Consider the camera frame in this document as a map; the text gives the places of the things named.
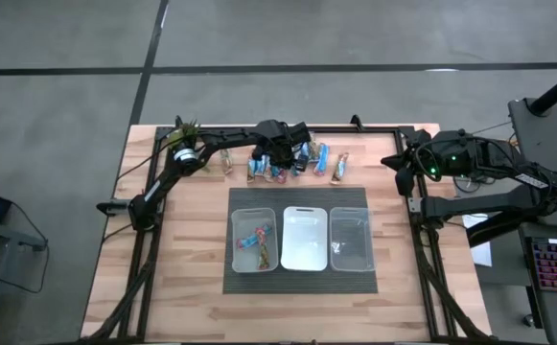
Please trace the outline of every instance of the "gray floor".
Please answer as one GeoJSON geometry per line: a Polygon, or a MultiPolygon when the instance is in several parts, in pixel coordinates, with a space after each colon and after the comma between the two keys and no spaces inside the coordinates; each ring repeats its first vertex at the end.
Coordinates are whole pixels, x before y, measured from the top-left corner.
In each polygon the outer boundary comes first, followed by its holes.
{"type": "MultiPolygon", "coordinates": [[[[141,67],[158,7],[0,0],[0,68],[141,67]]],[[[155,65],[453,62],[557,62],[557,0],[171,0],[155,65]]],[[[0,77],[0,195],[52,248],[44,291],[2,299],[0,344],[77,338],[104,230],[94,205],[112,192],[139,80],[0,77]]],[[[556,81],[557,70],[154,76],[140,122],[343,123],[357,113],[476,130],[556,81]]],[[[22,255],[14,278],[33,286],[41,260],[22,255]]],[[[515,322],[528,308],[521,294],[489,285],[483,294],[494,334],[540,339],[515,322]]]]}

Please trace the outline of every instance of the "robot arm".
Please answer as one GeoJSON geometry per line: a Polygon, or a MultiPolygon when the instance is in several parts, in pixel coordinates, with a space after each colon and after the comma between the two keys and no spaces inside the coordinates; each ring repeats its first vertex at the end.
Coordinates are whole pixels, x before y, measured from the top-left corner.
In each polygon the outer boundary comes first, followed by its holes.
{"type": "Polygon", "coordinates": [[[493,177],[512,178],[522,184],[500,195],[412,197],[410,211],[422,226],[438,229],[453,216],[501,212],[468,229],[470,246],[476,246],[514,230],[523,221],[557,211],[557,173],[525,161],[507,142],[475,137],[463,129],[441,131],[433,138],[424,130],[404,131],[404,154],[382,160],[397,172],[395,181],[402,196],[411,195],[416,174],[424,174],[432,181],[439,181],[442,176],[493,177]]]}
{"type": "Polygon", "coordinates": [[[150,230],[156,223],[158,205],[181,178],[203,168],[218,150],[256,145],[254,159],[269,155],[271,165],[289,169],[293,165],[303,171],[305,163],[295,160],[293,146],[310,141],[305,123],[288,126],[276,120],[265,120],[253,128],[234,127],[229,130],[206,130],[176,120],[177,130],[170,137],[165,170],[144,193],[128,202],[127,209],[133,229],[150,230]],[[201,149],[196,149],[197,140],[201,149]]]}

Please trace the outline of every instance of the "candy bar wrapper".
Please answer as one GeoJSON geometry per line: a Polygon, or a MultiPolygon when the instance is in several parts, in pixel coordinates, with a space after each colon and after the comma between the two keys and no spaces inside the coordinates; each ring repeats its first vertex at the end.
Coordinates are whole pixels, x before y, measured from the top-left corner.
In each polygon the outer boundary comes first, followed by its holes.
{"type": "Polygon", "coordinates": [[[257,242],[259,243],[259,270],[269,268],[269,252],[267,252],[266,234],[263,228],[255,229],[257,242]]]}
{"type": "Polygon", "coordinates": [[[224,174],[233,172],[233,161],[231,160],[231,153],[228,149],[220,150],[220,164],[222,165],[222,172],[224,174]]]}
{"type": "Polygon", "coordinates": [[[280,169],[278,175],[276,176],[276,182],[280,184],[287,183],[287,170],[280,169]]]}
{"type": "Polygon", "coordinates": [[[346,172],[346,160],[348,160],[348,152],[341,153],[337,157],[336,170],[329,183],[334,185],[342,183],[342,177],[344,177],[344,173],[346,172]]]}
{"type": "Polygon", "coordinates": [[[314,133],[310,133],[310,142],[308,143],[309,163],[316,163],[320,158],[320,146],[314,140],[314,133]]]}
{"type": "Polygon", "coordinates": [[[271,165],[269,164],[269,156],[264,154],[262,161],[263,161],[263,178],[267,182],[273,182],[274,177],[271,175],[271,165]]]}
{"type": "Polygon", "coordinates": [[[323,176],[327,170],[327,160],[329,159],[329,147],[325,144],[320,145],[320,157],[314,167],[314,174],[323,176]]]}
{"type": "MultiPolygon", "coordinates": [[[[267,237],[267,235],[269,235],[271,233],[271,227],[266,224],[266,225],[263,226],[263,231],[264,231],[264,235],[267,237]]],[[[245,239],[238,239],[236,241],[236,245],[238,246],[238,249],[240,249],[240,250],[247,249],[248,247],[251,247],[255,244],[257,244],[257,233],[256,232],[254,234],[248,236],[245,239]]]]}
{"type": "Polygon", "coordinates": [[[303,155],[306,155],[306,156],[310,157],[310,148],[308,147],[308,143],[303,143],[301,145],[301,149],[299,150],[299,154],[303,154],[303,155]]]}
{"type": "Polygon", "coordinates": [[[247,183],[252,183],[255,181],[255,170],[257,169],[257,161],[248,157],[248,177],[246,178],[247,183]]]}
{"type": "Polygon", "coordinates": [[[293,175],[293,177],[299,176],[299,171],[295,168],[295,166],[290,167],[290,173],[293,175]]]}
{"type": "Polygon", "coordinates": [[[263,176],[263,173],[266,171],[266,166],[264,165],[263,156],[261,160],[255,161],[255,176],[263,176]]]}

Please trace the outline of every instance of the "wooden table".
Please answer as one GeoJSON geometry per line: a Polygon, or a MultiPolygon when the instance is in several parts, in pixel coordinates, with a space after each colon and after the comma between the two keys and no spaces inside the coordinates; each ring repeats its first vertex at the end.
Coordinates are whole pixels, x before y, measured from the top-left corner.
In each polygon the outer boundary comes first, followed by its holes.
{"type": "MultiPolygon", "coordinates": [[[[415,126],[431,134],[439,130],[438,125],[415,126]]],[[[155,126],[131,128],[121,172],[150,155],[154,132],[155,126]]],[[[328,173],[318,177],[305,172],[297,178],[290,177],[284,187],[328,187],[337,155],[350,152],[342,187],[366,189],[367,204],[373,212],[378,293],[222,294],[229,189],[281,186],[265,181],[246,184],[246,162],[251,148],[233,149],[231,174],[223,175],[216,154],[209,163],[209,171],[181,179],[168,195],[147,341],[429,339],[406,204],[397,194],[395,172],[380,163],[382,157],[396,151],[393,135],[317,134],[316,137],[330,145],[328,173]]],[[[131,198],[141,193],[147,173],[148,165],[122,178],[115,197],[131,198]]],[[[428,190],[433,196],[454,196],[449,179],[429,183],[428,190]]],[[[113,218],[106,233],[128,223],[127,216],[113,218]]],[[[134,238],[134,232],[128,229],[103,245],[82,335],[96,331],[122,297],[134,238]]],[[[447,226],[440,231],[439,243],[451,293],[476,325],[489,333],[487,313],[463,229],[447,226]]],[[[442,311],[435,293],[433,300],[442,330],[442,311]]],[[[137,324],[138,307],[133,308],[132,330],[137,324]]]]}

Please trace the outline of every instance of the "paper sheet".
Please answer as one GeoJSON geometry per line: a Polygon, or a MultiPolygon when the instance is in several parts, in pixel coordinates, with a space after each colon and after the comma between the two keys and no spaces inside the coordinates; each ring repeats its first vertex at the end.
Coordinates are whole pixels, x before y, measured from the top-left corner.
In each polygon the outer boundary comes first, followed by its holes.
{"type": "MultiPolygon", "coordinates": [[[[473,214],[463,216],[463,225],[466,228],[477,225],[478,223],[487,220],[488,216],[485,214],[473,214]]],[[[472,248],[472,259],[476,265],[485,265],[491,267],[491,245],[489,242],[477,245],[472,248]]]]}

